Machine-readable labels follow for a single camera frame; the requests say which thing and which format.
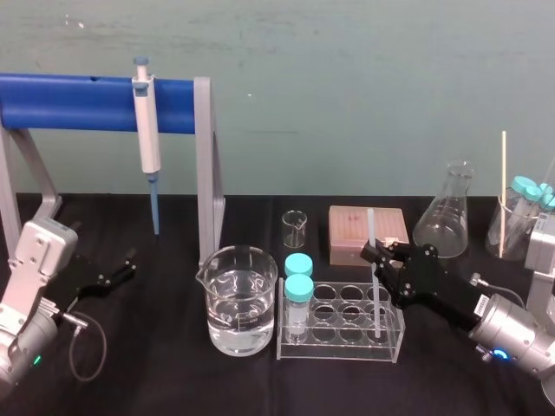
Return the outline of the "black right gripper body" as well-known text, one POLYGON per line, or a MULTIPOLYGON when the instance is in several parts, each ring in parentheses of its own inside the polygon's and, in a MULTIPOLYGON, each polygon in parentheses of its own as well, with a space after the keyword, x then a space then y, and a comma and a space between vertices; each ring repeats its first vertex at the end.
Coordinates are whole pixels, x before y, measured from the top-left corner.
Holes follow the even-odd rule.
POLYGON ((437 249, 426 244, 392 244, 391 258, 401 268, 388 269, 388 292, 398 309, 421 305, 462 330, 471 330, 480 322, 475 310, 488 303, 488 297, 470 282, 446 270, 437 249))

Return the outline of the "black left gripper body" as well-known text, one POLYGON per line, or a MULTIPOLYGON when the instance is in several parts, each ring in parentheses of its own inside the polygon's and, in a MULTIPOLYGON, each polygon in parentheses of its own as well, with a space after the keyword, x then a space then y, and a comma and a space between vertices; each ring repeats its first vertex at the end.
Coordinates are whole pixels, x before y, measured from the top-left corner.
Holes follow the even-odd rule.
POLYGON ((64 312, 69 312, 79 301, 87 297, 105 295, 105 273, 84 256, 75 255, 64 269, 60 279, 63 288, 61 299, 64 312))

